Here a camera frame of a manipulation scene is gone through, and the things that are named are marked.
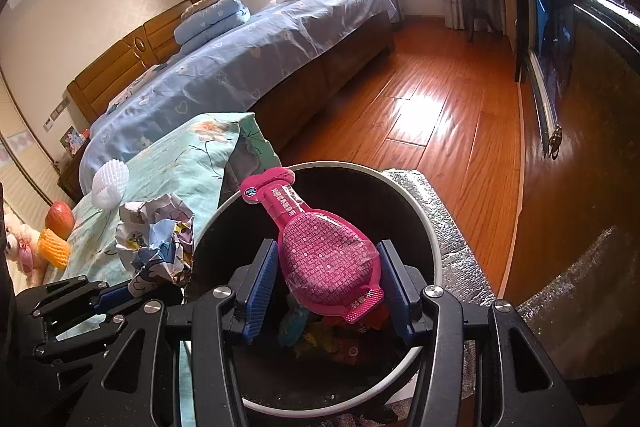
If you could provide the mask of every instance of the wooden headboard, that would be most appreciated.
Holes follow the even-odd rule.
[[[174,30],[180,15],[199,0],[184,0],[149,19],[117,41],[66,86],[89,124],[102,115],[109,102],[154,64],[162,64],[180,49]]]

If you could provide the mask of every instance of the blue folded quilt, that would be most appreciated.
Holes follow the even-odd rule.
[[[194,52],[198,48],[204,46],[204,44],[209,42],[211,39],[215,39],[223,33],[226,33],[233,28],[237,28],[238,26],[243,25],[249,20],[249,17],[251,17],[249,9],[243,7],[233,15],[225,17],[221,21],[213,24],[212,26],[209,26],[203,32],[200,32],[193,38],[189,39],[182,45],[182,47],[180,48],[180,52],[178,52],[178,55],[180,55],[180,58],[189,55],[191,52]]]
[[[219,0],[217,3],[194,13],[174,30],[175,41],[184,44],[222,19],[244,9],[241,0]]]

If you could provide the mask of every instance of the orange flower print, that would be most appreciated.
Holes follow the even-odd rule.
[[[220,123],[215,120],[204,120],[196,122],[189,127],[194,131],[201,142],[216,141],[226,143],[225,132],[228,131],[227,123]]]

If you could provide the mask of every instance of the bed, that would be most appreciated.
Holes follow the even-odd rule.
[[[116,42],[69,84],[92,124],[82,156],[86,194],[111,158],[128,161],[203,112],[255,113],[278,151],[373,57],[392,51],[389,0],[242,0],[254,15],[180,57],[172,33],[186,0]],[[167,63],[134,96],[109,101],[155,64]]]

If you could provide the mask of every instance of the trash can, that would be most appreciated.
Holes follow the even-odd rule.
[[[310,162],[291,169],[296,173],[293,186],[309,206],[343,217],[374,245],[391,239],[405,264],[417,267],[428,283],[442,283],[433,227],[404,188],[380,172],[345,162]],[[247,204],[239,195],[225,201],[206,224],[195,249],[193,276],[186,291],[189,300],[226,284],[236,268],[252,262],[265,238],[278,237],[263,207]],[[276,339],[288,309],[287,293],[278,272],[262,332],[251,346],[234,348],[238,384],[250,416],[308,421],[360,412],[373,403],[385,403],[415,374],[420,348],[409,349],[400,338],[381,336],[384,356],[375,364],[296,359]]]

